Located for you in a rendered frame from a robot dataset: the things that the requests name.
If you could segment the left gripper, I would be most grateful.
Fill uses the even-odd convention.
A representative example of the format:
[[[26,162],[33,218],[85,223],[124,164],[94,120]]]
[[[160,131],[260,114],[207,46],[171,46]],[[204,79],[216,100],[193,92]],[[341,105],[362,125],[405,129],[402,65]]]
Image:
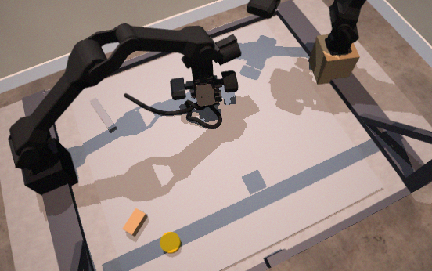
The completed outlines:
[[[236,92],[238,90],[238,81],[236,78],[236,72],[234,70],[222,71],[222,78],[218,79],[214,72],[206,77],[200,78],[195,76],[193,73],[193,81],[187,81],[184,84],[184,78],[173,78],[170,81],[171,84],[171,96],[173,100],[184,99],[186,97],[185,91],[190,90],[191,97],[196,98],[196,94],[193,89],[194,82],[207,83],[207,81],[212,80],[215,84],[215,88],[219,88],[224,85],[225,92]],[[213,76],[213,79],[212,79]],[[184,90],[185,89],[185,90]]]

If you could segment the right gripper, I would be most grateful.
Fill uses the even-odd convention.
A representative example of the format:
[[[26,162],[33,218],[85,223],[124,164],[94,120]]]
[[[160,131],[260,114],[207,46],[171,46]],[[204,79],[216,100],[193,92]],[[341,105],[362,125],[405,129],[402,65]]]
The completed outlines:
[[[250,0],[247,4],[247,12],[265,19],[271,19],[279,3],[279,0]]]

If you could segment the black rope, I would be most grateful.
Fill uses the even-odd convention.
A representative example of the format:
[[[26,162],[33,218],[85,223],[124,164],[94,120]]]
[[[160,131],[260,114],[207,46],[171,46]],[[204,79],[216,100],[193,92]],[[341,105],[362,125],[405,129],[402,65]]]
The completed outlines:
[[[204,110],[205,107],[204,108],[199,108],[198,105],[197,105],[197,103],[194,103],[194,102],[192,102],[190,100],[186,100],[185,101],[186,109],[175,110],[175,111],[162,111],[162,110],[158,110],[158,109],[155,109],[155,108],[152,108],[152,107],[149,107],[149,106],[145,105],[144,103],[142,103],[139,100],[137,100],[136,98],[128,95],[127,93],[124,94],[124,97],[128,98],[129,100],[133,101],[134,103],[137,103],[139,106],[141,106],[141,107],[143,107],[143,108],[145,108],[147,110],[150,110],[150,111],[152,111],[152,112],[154,112],[156,114],[176,115],[176,114],[184,114],[184,113],[188,112],[187,115],[186,115],[186,119],[188,119],[190,121],[196,121],[199,124],[201,124],[203,127],[206,127],[206,128],[211,128],[211,129],[212,128],[217,128],[217,127],[220,126],[220,124],[222,122],[221,114],[216,110],[215,107],[209,107],[217,115],[217,117],[218,117],[218,122],[216,124],[214,124],[214,125],[209,125],[209,124],[205,123],[204,121],[200,120],[197,117],[191,117],[192,110],[194,108],[197,109],[197,110]]]

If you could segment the grey rectangular bar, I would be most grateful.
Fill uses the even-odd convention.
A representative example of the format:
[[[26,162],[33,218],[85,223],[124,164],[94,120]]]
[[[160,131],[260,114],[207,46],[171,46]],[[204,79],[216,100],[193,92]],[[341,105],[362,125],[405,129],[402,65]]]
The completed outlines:
[[[117,128],[96,98],[90,100],[90,103],[93,105],[98,115],[102,118],[110,132]]]

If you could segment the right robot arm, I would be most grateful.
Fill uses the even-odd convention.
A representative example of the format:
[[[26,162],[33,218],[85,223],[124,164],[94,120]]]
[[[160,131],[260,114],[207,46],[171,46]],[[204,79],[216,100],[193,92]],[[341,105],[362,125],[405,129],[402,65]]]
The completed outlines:
[[[332,30],[325,42],[331,56],[352,53],[351,44],[359,39],[356,23],[365,1],[334,0],[329,7]]]

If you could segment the small orange block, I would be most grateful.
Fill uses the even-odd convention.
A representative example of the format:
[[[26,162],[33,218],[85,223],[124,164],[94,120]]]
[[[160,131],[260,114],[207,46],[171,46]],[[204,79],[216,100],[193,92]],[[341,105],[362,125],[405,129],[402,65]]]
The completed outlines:
[[[125,223],[123,230],[127,231],[135,237],[147,217],[148,216],[144,212],[136,208],[131,214],[128,221]]]

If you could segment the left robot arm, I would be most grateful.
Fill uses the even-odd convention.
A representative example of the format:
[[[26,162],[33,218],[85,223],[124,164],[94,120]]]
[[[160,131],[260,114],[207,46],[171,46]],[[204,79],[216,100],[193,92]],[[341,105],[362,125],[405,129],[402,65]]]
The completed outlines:
[[[102,46],[115,42],[119,45],[107,59]],[[214,42],[201,26],[175,31],[123,23],[112,30],[95,32],[74,46],[65,73],[31,116],[21,117],[10,127],[9,145],[15,167],[28,169],[29,175],[52,168],[53,155],[48,146],[52,137],[48,130],[83,89],[98,85],[135,51],[181,53],[186,68],[200,78],[212,73],[213,61],[221,66],[241,56],[234,34]],[[194,82],[193,89],[199,108],[222,101],[221,90],[212,80]]]

